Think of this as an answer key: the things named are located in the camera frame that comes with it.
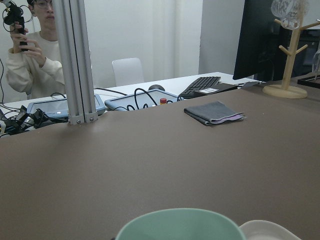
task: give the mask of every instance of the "gray towel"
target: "gray towel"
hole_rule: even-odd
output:
[[[220,101],[200,106],[189,106],[184,112],[204,125],[216,125],[243,120],[243,112],[235,112]]]

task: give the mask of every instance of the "computer mouse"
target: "computer mouse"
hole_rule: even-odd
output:
[[[165,91],[165,88],[161,85],[158,85],[158,84],[151,85],[149,87],[149,90],[152,90],[152,89],[159,89],[159,90]]]

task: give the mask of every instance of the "keyboard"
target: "keyboard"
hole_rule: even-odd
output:
[[[192,82],[182,93],[179,94],[180,97],[184,99],[194,98],[194,92],[196,90],[203,90],[211,88],[219,83],[221,77],[219,76],[202,76],[197,80]]]

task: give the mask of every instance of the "man's hand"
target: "man's hand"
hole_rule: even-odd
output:
[[[32,43],[34,45],[21,45],[19,46],[20,49],[28,49],[28,51],[22,52],[24,55],[33,58],[39,64],[39,67],[42,68],[46,62],[46,57],[43,56],[42,49],[39,46],[36,40],[27,39],[27,43]]]
[[[10,37],[13,42],[13,53],[17,54],[21,52],[20,42],[26,42],[27,36],[24,34],[19,33],[19,29],[22,28],[21,25],[19,25],[19,22],[16,21],[14,25],[10,26]]]

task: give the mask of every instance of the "person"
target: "person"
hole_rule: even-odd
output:
[[[18,22],[11,26],[13,47],[8,51],[7,82],[28,99],[48,97],[53,93],[65,94],[59,42],[52,0],[27,0],[28,7],[40,23],[41,31],[20,34]]]

